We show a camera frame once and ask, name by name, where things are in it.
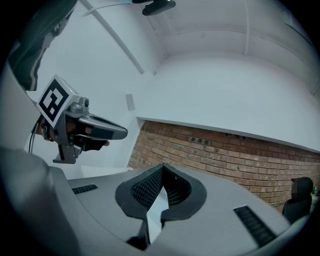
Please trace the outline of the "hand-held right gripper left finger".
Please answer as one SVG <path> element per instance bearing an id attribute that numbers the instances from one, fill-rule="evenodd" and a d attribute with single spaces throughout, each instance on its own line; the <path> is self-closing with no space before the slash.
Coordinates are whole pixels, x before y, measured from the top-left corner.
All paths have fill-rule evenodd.
<path id="1" fill-rule="evenodd" d="M 121 183 L 130 180 L 143 171 L 131 167 L 109 168 L 90 167 L 83 165 L 82 178 L 69 180 L 70 187 L 96 185 L 97 188 L 88 192 L 78 193 L 76 197 L 85 209 L 104 228 L 126 242 L 138 235 L 143 221 L 128 217 L 117 204 L 115 192 Z"/>

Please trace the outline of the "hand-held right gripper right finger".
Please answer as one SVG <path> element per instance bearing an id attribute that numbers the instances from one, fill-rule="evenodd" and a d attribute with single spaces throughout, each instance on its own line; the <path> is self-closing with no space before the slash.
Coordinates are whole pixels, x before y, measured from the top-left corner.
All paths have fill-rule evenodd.
<path id="1" fill-rule="evenodd" d="M 148 247 L 152 256 L 269 256 L 292 239 L 290 223 L 272 206 L 230 180 L 187 167 L 177 169 L 202 182 L 205 203 L 192 217 L 165 223 L 160 235 Z M 235 209 L 249 207 L 275 234 L 260 248 Z"/>

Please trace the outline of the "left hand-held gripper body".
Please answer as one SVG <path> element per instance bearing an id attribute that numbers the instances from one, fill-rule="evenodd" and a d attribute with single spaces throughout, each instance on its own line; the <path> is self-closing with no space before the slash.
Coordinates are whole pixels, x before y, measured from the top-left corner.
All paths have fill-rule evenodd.
<path id="1" fill-rule="evenodd" d="M 80 96 L 67 81 L 54 75 L 43 91 L 37 109 L 42 116 L 42 136 L 45 140 L 54 140 L 58 144 L 56 164 L 75 164 L 82 147 L 75 145 L 68 135 L 67 118 L 76 121 L 89 113 L 89 99 Z"/>

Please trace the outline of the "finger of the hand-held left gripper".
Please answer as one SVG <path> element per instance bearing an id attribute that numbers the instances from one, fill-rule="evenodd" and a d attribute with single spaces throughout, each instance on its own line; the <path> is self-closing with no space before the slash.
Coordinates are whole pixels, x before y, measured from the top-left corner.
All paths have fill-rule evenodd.
<path id="1" fill-rule="evenodd" d="M 125 127 L 91 113 L 81 116 L 78 122 L 85 128 L 91 128 L 89 136 L 93 140 L 123 140 L 128 135 Z"/>

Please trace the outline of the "person's left hand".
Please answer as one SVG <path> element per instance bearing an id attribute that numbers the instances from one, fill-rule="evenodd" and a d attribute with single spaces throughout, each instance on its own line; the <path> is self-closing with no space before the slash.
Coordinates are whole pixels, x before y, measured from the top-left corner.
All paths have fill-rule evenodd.
<path id="1" fill-rule="evenodd" d="M 103 146 L 109 146 L 108 140 L 95 140 L 92 138 L 84 138 L 83 136 L 90 136 L 93 126 L 77 122 L 75 119 L 70 119 L 66 123 L 67 134 L 74 138 L 77 146 L 82 147 L 82 151 L 99 151 Z"/>

